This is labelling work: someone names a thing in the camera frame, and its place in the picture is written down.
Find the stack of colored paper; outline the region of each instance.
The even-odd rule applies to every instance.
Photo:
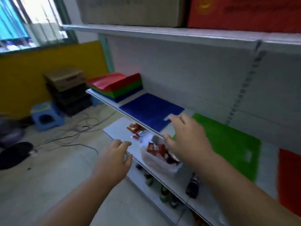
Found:
[[[122,101],[143,89],[139,73],[131,76],[111,73],[88,80],[88,86],[114,102]]]

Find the forearm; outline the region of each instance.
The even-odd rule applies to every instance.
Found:
[[[111,191],[101,178],[90,177],[51,209],[40,226],[88,226]]]
[[[234,169],[221,156],[210,153],[194,166],[210,187],[233,225],[300,225],[300,219]]]

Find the person's left hand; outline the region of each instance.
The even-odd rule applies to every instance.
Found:
[[[92,176],[109,185],[110,188],[115,187],[126,177],[131,167],[133,155],[129,155],[124,160],[126,150],[131,144],[129,141],[114,140],[101,153]]]

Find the window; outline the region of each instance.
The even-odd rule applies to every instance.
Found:
[[[0,0],[0,52],[76,41],[62,20],[70,23],[62,0]]]

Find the blue plastic stool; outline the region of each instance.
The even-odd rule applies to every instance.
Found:
[[[103,102],[99,99],[97,99],[96,97],[93,97],[92,96],[92,104],[93,104],[93,107],[96,107],[98,104],[103,104]]]
[[[39,131],[45,131],[65,124],[61,111],[51,101],[32,106],[30,113]]]

